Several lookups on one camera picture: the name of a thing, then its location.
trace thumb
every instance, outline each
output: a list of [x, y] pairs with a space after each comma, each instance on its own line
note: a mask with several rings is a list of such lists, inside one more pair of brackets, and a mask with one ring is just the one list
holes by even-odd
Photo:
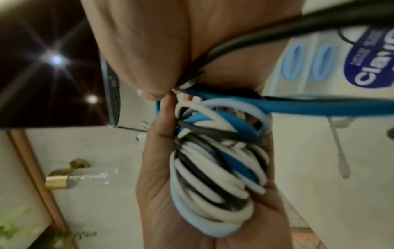
[[169, 159], [171, 152], [175, 149], [175, 106], [177, 102], [173, 92], [167, 93], [161, 100], [158, 116], [149, 127], [137, 194], [142, 192], [143, 195], [155, 196], [170, 177]]

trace blue sign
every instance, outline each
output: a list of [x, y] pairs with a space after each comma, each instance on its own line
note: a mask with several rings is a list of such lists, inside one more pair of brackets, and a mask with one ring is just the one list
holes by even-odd
[[390, 87], [394, 83], [394, 29], [368, 29], [350, 50], [346, 79], [357, 87]]

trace hand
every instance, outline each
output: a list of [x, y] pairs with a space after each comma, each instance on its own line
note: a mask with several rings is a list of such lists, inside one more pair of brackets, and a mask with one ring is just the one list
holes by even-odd
[[[82, 0], [100, 51], [145, 99], [174, 88], [198, 56], [229, 38], [301, 13], [303, 0]], [[218, 88], [262, 92], [286, 41], [227, 54], [204, 70]]]
[[289, 222], [273, 181], [273, 142], [263, 149], [270, 156], [268, 183], [263, 196], [253, 196], [254, 214], [241, 228], [226, 238], [213, 239], [192, 227], [175, 209], [170, 196], [170, 153], [175, 148], [176, 96], [162, 100], [160, 113], [152, 123], [145, 143], [137, 184], [144, 245], [146, 249], [291, 249]]

